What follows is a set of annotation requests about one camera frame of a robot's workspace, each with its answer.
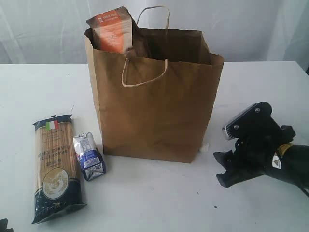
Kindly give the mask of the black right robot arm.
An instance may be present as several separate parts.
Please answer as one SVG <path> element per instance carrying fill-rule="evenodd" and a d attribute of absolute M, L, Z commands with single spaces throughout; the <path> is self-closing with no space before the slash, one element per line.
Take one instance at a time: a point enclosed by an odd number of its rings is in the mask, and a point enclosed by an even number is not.
<path fill-rule="evenodd" d="M 223 187 L 267 175 L 309 189 L 309 147 L 294 144 L 293 127 L 279 126 L 271 114 L 269 103 L 254 103 L 223 126 L 226 139 L 236 140 L 234 150 L 214 153 L 225 168 L 216 175 Z"/>

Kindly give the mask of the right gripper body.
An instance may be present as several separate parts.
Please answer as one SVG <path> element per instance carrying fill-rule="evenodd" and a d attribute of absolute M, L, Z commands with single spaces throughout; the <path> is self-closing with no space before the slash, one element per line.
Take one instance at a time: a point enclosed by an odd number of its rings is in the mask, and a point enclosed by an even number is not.
<path fill-rule="evenodd" d="M 234 167 L 229 169 L 258 172 L 265 169 L 267 161 L 272 161 L 276 154 L 281 164 L 287 165 L 287 172 L 295 173 L 293 166 L 283 161 L 283 155 L 279 153 L 281 145 L 292 142 L 295 131 L 292 126 L 279 126 L 271 114 L 269 103 L 254 103 L 223 127 L 228 138 L 237 139 L 233 152 Z"/>

